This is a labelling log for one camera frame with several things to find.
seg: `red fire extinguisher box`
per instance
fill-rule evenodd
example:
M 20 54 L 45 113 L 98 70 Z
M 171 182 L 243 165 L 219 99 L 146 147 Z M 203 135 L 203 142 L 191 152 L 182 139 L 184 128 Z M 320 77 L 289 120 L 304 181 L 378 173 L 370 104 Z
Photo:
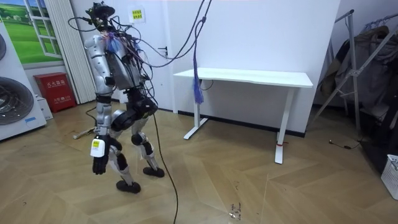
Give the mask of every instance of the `red fire extinguisher box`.
M 67 74 L 62 72 L 34 75 L 43 98 L 49 103 L 51 112 L 76 106 L 75 97 L 70 89 Z

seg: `purple tassel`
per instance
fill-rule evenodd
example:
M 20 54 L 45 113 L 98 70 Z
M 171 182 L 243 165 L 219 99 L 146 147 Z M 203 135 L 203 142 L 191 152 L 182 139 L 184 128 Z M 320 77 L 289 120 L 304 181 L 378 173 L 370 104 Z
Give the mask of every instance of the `purple tassel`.
M 203 103 L 203 93 L 201 92 L 200 88 L 196 51 L 197 50 L 195 48 L 193 53 L 193 94 L 195 96 L 195 103 L 200 105 Z
M 108 38 L 106 39 L 106 50 L 116 53 L 122 48 L 122 43 L 114 36 L 114 33 L 108 33 Z

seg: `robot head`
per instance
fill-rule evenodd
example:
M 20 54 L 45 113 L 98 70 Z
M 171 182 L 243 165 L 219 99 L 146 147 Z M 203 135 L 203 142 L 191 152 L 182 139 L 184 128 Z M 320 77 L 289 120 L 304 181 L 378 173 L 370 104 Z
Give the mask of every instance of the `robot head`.
M 103 1 L 101 3 L 94 2 L 93 7 L 86 10 L 86 13 L 91 17 L 91 23 L 99 31 L 108 30 L 108 18 L 114 12 L 114 8 L 107 6 Z

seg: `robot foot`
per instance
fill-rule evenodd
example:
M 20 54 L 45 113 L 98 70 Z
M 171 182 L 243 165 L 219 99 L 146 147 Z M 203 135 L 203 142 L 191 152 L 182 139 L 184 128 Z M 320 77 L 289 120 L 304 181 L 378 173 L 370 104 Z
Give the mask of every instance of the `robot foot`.
M 161 168 L 157 168 L 157 170 L 154 170 L 151 167 L 145 167 L 142 171 L 146 175 L 152 175 L 154 177 L 164 177 L 164 171 Z
M 120 180 L 119 182 L 117 182 L 116 188 L 120 191 L 134 194 L 137 194 L 141 191 L 141 186 L 137 182 L 134 182 L 131 186 L 128 186 L 128 184 L 124 180 Z

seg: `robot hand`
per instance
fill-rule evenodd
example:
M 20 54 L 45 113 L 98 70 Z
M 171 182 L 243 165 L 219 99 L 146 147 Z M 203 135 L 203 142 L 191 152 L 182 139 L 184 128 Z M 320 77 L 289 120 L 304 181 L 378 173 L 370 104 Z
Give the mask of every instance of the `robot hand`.
M 106 172 L 106 165 L 108 163 L 109 148 L 112 142 L 116 140 L 111 138 L 109 135 L 97 135 L 95 136 L 93 143 L 91 144 L 90 155 L 94 157 L 93 160 L 93 173 L 101 175 Z

